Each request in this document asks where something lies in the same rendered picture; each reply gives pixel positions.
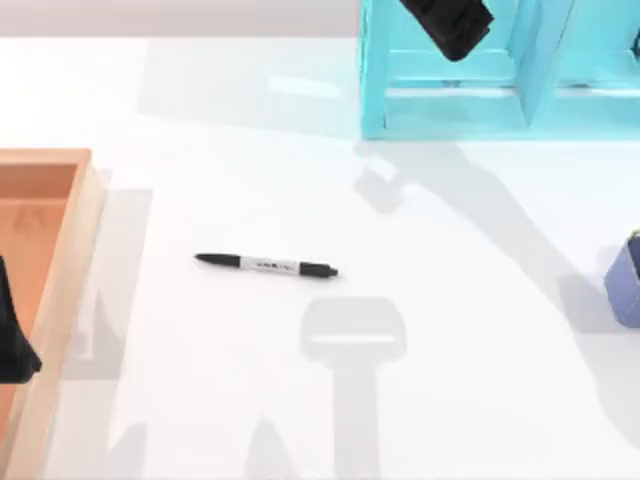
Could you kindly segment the black and grey marker pen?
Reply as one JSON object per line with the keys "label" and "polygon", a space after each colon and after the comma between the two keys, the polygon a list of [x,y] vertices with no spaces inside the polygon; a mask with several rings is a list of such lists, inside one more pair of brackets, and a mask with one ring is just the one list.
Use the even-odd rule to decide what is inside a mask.
{"label": "black and grey marker pen", "polygon": [[206,264],[251,270],[286,274],[300,277],[331,279],[338,276],[339,272],[328,264],[298,262],[291,260],[275,260],[269,258],[241,256],[221,253],[197,253],[195,259]]}

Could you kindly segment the light blue rack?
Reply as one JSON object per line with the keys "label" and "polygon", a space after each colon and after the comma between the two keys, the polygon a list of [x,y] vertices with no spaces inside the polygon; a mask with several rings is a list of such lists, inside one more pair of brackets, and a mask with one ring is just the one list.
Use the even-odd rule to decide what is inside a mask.
{"label": "light blue rack", "polygon": [[[476,5],[451,61],[418,12]],[[360,0],[360,126],[385,140],[640,140],[640,0]]]}

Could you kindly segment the shallow salmon-coloured box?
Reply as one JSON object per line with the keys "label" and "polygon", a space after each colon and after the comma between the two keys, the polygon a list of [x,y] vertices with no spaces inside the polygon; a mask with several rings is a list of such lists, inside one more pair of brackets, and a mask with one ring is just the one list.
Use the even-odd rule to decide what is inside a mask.
{"label": "shallow salmon-coloured box", "polygon": [[28,383],[0,384],[0,480],[40,474],[103,203],[90,150],[0,148],[0,256],[42,361]]}

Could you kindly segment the periwinkle blue container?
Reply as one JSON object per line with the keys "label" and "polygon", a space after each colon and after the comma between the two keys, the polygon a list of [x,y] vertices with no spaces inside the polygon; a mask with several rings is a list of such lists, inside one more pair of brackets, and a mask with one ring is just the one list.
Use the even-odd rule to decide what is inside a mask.
{"label": "periwinkle blue container", "polygon": [[634,231],[605,275],[613,315],[624,327],[640,329],[640,230]]}

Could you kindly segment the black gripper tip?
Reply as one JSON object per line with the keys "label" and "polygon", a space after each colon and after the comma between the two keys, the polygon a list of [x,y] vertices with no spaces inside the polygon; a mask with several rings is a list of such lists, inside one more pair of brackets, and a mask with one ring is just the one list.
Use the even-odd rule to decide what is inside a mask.
{"label": "black gripper tip", "polygon": [[0,384],[26,384],[41,368],[42,361],[19,324],[6,265],[0,256]]}

